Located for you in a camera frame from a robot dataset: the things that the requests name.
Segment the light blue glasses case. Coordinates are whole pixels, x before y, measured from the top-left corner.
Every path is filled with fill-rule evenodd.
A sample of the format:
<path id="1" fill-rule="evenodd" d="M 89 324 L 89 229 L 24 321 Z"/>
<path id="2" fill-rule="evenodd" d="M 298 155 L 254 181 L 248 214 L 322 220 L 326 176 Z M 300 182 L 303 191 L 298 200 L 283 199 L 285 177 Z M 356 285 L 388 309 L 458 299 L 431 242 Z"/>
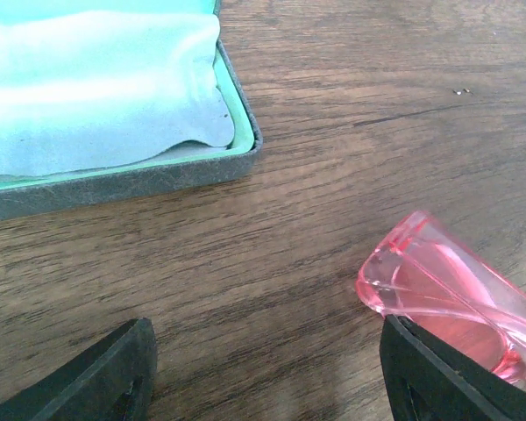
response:
<path id="1" fill-rule="evenodd" d="M 87 11 L 213 15 L 218 1 L 0 1 L 0 25 L 59 18 Z M 192 144 L 147 161 L 41 177 L 0 176 L 0 221 L 77 206 L 151 196 L 178 189 L 238 179 L 251 169 L 262 137 L 220 39 L 213 68 L 217 88 L 234 125 L 232 142 L 223 150 Z"/>

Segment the red transparent sunglasses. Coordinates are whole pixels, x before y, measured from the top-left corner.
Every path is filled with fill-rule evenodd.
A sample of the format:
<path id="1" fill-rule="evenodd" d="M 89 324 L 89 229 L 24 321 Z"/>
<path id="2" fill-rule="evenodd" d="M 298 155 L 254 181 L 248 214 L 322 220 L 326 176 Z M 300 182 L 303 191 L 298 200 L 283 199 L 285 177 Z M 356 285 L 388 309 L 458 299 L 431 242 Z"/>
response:
<path id="1" fill-rule="evenodd" d="M 376 246 L 355 282 L 382 316 L 409 318 L 501 379 L 526 387 L 526 294 L 415 211 Z"/>

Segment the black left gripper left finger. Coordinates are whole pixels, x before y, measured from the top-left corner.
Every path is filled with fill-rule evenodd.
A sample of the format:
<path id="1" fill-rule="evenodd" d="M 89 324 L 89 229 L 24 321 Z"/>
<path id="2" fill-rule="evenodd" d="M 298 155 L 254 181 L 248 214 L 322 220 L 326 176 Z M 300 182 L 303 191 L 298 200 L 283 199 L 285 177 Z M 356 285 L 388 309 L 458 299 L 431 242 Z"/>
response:
<path id="1" fill-rule="evenodd" d="M 157 372 L 148 318 L 131 319 L 0 404 L 0 420 L 145 420 Z"/>

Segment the light blue cleaning cloth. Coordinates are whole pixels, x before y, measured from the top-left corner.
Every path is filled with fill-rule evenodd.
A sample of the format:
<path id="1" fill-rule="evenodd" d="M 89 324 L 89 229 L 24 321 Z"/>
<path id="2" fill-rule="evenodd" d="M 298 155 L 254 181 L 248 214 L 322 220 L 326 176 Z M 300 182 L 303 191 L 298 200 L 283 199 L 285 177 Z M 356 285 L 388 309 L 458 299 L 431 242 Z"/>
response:
<path id="1" fill-rule="evenodd" d="M 0 25 L 0 176 L 121 167 L 234 136 L 213 15 L 87 11 Z"/>

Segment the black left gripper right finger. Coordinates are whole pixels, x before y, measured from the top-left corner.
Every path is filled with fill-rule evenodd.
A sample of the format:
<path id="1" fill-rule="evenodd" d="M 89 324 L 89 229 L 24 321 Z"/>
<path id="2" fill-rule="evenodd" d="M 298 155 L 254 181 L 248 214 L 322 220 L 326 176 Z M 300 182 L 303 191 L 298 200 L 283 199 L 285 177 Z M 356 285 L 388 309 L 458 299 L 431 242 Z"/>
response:
<path id="1" fill-rule="evenodd" d="M 526 420 L 526 392 L 405 317 L 385 317 L 380 363 L 395 420 Z"/>

